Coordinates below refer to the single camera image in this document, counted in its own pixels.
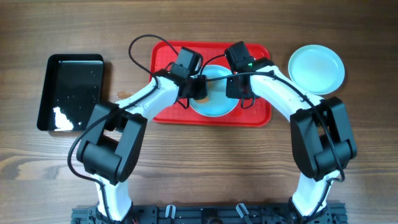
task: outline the red tray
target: red tray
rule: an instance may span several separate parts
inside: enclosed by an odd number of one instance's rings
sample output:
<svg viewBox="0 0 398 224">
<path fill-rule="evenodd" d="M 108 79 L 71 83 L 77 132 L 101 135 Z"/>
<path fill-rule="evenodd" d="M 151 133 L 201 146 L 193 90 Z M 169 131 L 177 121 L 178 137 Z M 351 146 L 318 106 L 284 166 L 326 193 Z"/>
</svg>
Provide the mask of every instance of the red tray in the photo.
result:
<svg viewBox="0 0 398 224">
<path fill-rule="evenodd" d="M 212 43 L 212 42 L 185 42 L 170 41 L 177 51 L 181 47 L 187 47 L 202 54 L 204 61 L 224 53 L 233 43 Z M 269 52 L 259 44 L 246 44 L 250 54 L 255 58 L 267 57 Z M 164 42 L 159 42 L 152 50 L 152 60 L 150 70 L 152 72 L 165 68 L 169 62 L 177 59 L 173 50 Z M 210 65 L 221 65 L 229 69 L 229 65 L 224 57 L 218 58 L 210 63 Z M 245 100 L 245 106 L 249 106 L 251 100 Z M 217 125 L 217 126 L 244 126 L 244 127 L 261 127 L 268 123 L 271 119 L 271 105 L 264 99 L 256 99 L 255 104 L 244 110 L 240 107 L 241 102 L 236 105 L 235 109 L 230 113 L 217 118 L 209 118 L 196 113 L 192 108 L 183 109 L 178 103 L 164 109 L 155 118 L 158 123 L 172 124 L 199 124 L 199 125 Z"/>
</svg>

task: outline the black tray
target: black tray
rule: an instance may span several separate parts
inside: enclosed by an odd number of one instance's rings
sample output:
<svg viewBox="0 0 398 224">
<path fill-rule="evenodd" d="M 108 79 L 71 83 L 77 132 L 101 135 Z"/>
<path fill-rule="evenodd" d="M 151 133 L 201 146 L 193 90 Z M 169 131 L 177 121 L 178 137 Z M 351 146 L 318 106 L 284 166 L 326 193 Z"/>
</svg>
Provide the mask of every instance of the black tray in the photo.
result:
<svg viewBox="0 0 398 224">
<path fill-rule="evenodd" d="M 55 54 L 45 73 L 37 128 L 82 131 L 101 99 L 104 60 L 99 54 Z"/>
</svg>

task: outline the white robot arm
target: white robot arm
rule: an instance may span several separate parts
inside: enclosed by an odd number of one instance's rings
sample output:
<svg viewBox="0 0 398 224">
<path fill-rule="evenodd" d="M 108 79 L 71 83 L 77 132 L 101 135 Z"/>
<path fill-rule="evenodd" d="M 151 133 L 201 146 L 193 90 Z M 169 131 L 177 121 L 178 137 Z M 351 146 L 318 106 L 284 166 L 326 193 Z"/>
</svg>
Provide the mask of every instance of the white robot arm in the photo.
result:
<svg viewBox="0 0 398 224">
<path fill-rule="evenodd" d="M 147 122 L 181 97 L 201 98 L 206 95 L 206 81 L 204 81 L 206 77 L 200 76 L 197 82 L 192 81 L 190 77 L 200 57 L 195 56 L 195 52 L 189 51 L 189 53 L 191 55 L 189 60 L 181 61 L 178 57 L 177 61 L 180 61 L 173 65 L 171 72 L 161 70 L 146 87 L 131 97 L 116 104 L 96 105 L 89 124 L 117 108 L 130 105 L 157 87 L 147 98 L 115 118 L 102 122 L 81 140 L 76 156 L 92 178 L 104 185 L 106 192 L 106 198 L 103 198 L 101 187 L 96 184 L 100 201 L 98 210 L 101 216 L 106 216 L 104 201 L 108 202 L 108 212 L 116 221 L 126 220 L 132 209 L 127 178 L 137 163 Z M 233 72 L 255 73 L 233 75 L 237 79 L 232 80 L 233 82 L 228 80 L 227 96 L 230 94 L 229 84 L 241 85 L 251 96 L 262 97 L 270 102 L 290 121 L 293 156 L 302 172 L 297 190 L 291 199 L 292 210 L 297 214 L 292 219 L 294 223 L 306 223 L 308 216 L 322 211 L 326 206 L 326 195 L 331 185 L 329 180 L 339 175 L 335 159 L 341 161 L 345 168 L 348 161 L 356 155 L 356 146 L 344 105 L 337 98 L 324 100 L 320 96 L 302 90 L 268 59 L 254 60 L 250 57 L 242 42 L 232 45 L 226 50 L 225 55 Z M 306 99 L 303 99 L 292 87 L 301 92 Z M 319 136 L 317 131 L 319 121 L 313 115 L 313 110 L 319 111 L 327 119 L 338 158 L 323 136 Z M 104 129 L 112 131 L 115 128 L 123 132 L 119 142 L 103 134 Z"/>
</svg>

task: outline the light blue bowl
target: light blue bowl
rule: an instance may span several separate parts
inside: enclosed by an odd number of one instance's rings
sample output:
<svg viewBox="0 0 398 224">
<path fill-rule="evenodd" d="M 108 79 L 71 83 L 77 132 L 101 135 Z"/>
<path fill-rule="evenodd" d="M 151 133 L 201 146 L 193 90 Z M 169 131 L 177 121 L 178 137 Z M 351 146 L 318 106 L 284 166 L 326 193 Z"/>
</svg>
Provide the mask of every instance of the light blue bowl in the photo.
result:
<svg viewBox="0 0 398 224">
<path fill-rule="evenodd" d="M 207 65 L 203 70 L 203 74 L 207 78 L 217 78 L 226 75 L 231 75 L 231 71 L 226 67 L 220 65 Z M 198 103 L 194 99 L 189 100 L 192 109 L 198 114 L 207 117 L 219 117 L 231 112 L 238 104 L 238 99 L 231 99 L 226 97 L 226 78 L 213 82 L 208 82 L 206 103 Z"/>
<path fill-rule="evenodd" d="M 307 45 L 296 50 L 289 60 L 290 79 L 316 95 L 335 91 L 344 81 L 344 65 L 327 47 Z"/>
</svg>

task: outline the wooden table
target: wooden table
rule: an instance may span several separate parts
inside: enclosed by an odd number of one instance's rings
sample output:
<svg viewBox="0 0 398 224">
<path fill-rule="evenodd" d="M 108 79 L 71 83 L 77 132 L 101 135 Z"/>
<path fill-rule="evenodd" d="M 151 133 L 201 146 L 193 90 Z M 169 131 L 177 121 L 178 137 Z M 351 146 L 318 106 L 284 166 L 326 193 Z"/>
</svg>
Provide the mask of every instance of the wooden table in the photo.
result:
<svg viewBox="0 0 398 224">
<path fill-rule="evenodd" d="M 105 98 L 116 101 L 117 92 L 135 93 L 147 83 L 127 56 L 130 41 L 147 33 L 259 43 L 286 75 L 299 47 L 333 49 L 346 68 L 334 95 L 348 110 L 358 156 L 329 199 L 346 203 L 350 223 L 398 221 L 397 1 L 6 2 L 0 3 L 0 223 L 69 223 L 72 208 L 98 201 L 94 184 L 67 167 L 77 134 L 36 128 L 47 59 L 101 54 L 110 62 Z M 145 66 L 156 42 L 143 39 L 133 49 Z M 129 180 L 134 203 L 286 202 L 299 170 L 289 124 L 272 112 L 263 128 L 150 123 Z"/>
</svg>

